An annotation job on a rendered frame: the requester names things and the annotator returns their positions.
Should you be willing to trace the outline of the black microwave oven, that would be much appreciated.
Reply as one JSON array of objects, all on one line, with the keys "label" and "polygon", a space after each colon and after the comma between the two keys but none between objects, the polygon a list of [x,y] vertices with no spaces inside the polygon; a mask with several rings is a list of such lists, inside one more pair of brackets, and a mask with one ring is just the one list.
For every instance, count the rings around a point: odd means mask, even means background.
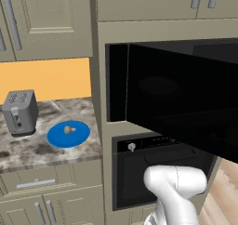
[{"label": "black microwave oven", "polygon": [[238,108],[238,38],[106,46],[107,120]]}]

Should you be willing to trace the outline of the blue round plate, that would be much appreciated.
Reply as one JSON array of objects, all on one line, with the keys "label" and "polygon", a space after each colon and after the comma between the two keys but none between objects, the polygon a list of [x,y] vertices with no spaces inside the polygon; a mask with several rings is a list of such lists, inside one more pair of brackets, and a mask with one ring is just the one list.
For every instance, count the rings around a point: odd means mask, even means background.
[{"label": "blue round plate", "polygon": [[[65,126],[74,127],[75,132],[66,135],[63,131]],[[90,129],[87,124],[81,121],[63,121],[52,126],[47,132],[48,142],[59,148],[71,148],[85,142],[90,135]]]}]

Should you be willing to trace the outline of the black built-in oven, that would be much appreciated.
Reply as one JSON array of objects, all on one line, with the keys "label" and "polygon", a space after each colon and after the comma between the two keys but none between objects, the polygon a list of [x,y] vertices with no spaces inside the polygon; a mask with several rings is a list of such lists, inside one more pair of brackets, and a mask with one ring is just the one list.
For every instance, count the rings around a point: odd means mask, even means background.
[{"label": "black built-in oven", "polygon": [[[133,152],[127,148],[130,143],[136,144]],[[211,153],[154,132],[112,137],[112,210],[156,201],[143,182],[149,166],[192,166],[210,179],[216,161]]]}]

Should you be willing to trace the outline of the beige base cupboard door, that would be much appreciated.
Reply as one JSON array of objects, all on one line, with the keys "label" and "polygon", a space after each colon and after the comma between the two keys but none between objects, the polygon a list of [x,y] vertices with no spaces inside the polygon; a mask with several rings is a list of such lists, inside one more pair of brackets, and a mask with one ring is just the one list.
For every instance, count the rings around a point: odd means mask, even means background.
[{"label": "beige base cupboard door", "polygon": [[102,186],[43,195],[54,207],[57,225],[104,225]]},{"label": "beige base cupboard door", "polygon": [[0,202],[0,225],[41,225],[34,206],[35,202],[40,204],[46,225],[49,225],[45,204],[41,196]]}]

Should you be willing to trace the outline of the black microwave door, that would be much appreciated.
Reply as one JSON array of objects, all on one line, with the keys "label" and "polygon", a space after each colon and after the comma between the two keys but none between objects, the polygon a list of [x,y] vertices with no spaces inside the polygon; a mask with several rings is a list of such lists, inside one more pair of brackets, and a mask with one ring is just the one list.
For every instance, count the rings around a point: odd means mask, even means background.
[{"label": "black microwave door", "polygon": [[238,66],[132,45],[126,120],[238,164]]}]

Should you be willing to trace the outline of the beige drawer front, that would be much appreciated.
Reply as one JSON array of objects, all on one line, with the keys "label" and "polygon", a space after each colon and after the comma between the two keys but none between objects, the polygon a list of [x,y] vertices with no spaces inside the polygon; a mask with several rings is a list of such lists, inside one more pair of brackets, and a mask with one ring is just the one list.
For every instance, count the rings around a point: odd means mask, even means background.
[{"label": "beige drawer front", "polygon": [[[34,182],[37,180],[55,179],[56,183],[46,186],[17,189],[18,184]],[[53,165],[42,168],[15,170],[0,174],[0,196],[10,192],[20,192],[47,186],[74,184],[73,172],[69,165]]]}]

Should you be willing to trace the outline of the brown mushroom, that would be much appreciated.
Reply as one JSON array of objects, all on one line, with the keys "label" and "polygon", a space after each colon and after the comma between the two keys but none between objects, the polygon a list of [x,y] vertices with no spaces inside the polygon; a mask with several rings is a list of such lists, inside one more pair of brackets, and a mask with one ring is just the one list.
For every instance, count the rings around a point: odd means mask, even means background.
[{"label": "brown mushroom", "polygon": [[65,133],[66,135],[69,135],[69,134],[75,132],[76,129],[75,129],[74,127],[65,126],[64,129],[63,129],[63,131],[64,131],[64,133]]}]

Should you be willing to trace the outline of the grey toaster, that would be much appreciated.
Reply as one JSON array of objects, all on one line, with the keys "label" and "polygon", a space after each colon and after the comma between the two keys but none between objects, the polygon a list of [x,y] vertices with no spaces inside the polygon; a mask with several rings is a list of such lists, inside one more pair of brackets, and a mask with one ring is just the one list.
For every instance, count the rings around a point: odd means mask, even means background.
[{"label": "grey toaster", "polygon": [[13,137],[29,136],[35,132],[38,106],[34,91],[9,91],[2,112]]}]

